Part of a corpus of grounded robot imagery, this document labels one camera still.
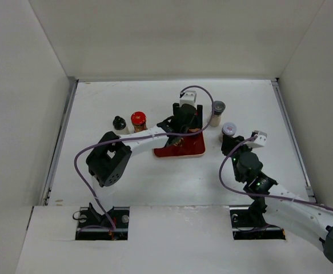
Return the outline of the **silver-lid spice jar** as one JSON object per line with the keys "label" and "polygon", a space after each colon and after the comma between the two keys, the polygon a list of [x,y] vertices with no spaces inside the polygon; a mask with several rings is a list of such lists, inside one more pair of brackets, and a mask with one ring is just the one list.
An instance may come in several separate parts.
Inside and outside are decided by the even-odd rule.
{"label": "silver-lid spice jar", "polygon": [[223,142],[224,136],[234,136],[237,131],[237,127],[232,122],[226,122],[223,124],[221,128],[221,132],[219,134],[219,141]]}

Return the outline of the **tall red-cap sauce bottle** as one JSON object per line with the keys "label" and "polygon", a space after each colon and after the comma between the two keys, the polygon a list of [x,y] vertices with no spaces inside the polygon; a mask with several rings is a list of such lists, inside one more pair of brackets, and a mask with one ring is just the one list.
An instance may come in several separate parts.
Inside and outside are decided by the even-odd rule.
{"label": "tall red-cap sauce bottle", "polygon": [[131,115],[131,123],[134,128],[134,132],[141,132],[147,130],[147,118],[144,112],[136,111]]}

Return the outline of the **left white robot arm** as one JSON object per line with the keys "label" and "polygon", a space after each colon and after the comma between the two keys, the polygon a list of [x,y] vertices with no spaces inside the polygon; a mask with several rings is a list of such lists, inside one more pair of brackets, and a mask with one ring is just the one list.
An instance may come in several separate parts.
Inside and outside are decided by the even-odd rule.
{"label": "left white robot arm", "polygon": [[172,115],[148,130],[128,135],[105,133],[86,158],[89,174],[103,187],[114,185],[131,157],[153,149],[175,148],[188,137],[198,136],[203,126],[203,106],[173,104]]}

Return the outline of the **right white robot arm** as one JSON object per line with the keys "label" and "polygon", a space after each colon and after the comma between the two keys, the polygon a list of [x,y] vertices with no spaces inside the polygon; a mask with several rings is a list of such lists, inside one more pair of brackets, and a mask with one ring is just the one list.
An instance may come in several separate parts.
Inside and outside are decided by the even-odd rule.
{"label": "right white robot arm", "polygon": [[263,173],[263,163],[253,149],[265,145],[266,136],[253,132],[242,136],[224,135],[221,151],[232,162],[234,177],[243,183],[241,191],[225,188],[253,200],[248,219],[253,225],[265,222],[286,229],[322,251],[333,264],[333,208],[301,200]]}

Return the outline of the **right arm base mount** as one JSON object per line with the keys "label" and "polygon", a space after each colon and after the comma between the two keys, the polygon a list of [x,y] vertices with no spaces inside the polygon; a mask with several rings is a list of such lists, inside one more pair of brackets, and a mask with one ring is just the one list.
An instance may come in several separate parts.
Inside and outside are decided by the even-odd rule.
{"label": "right arm base mount", "polygon": [[234,240],[285,240],[282,228],[266,223],[261,210],[252,205],[229,207]]}

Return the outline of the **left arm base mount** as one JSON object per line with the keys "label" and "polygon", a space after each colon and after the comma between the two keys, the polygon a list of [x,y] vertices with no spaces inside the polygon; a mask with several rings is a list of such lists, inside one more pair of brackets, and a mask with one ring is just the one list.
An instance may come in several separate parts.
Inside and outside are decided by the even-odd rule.
{"label": "left arm base mount", "polygon": [[75,240],[127,240],[130,222],[130,208],[113,207],[107,214],[115,224],[115,229],[113,229],[106,215],[98,213],[91,203],[88,207],[81,207],[79,211],[74,212],[73,220],[77,222]]}

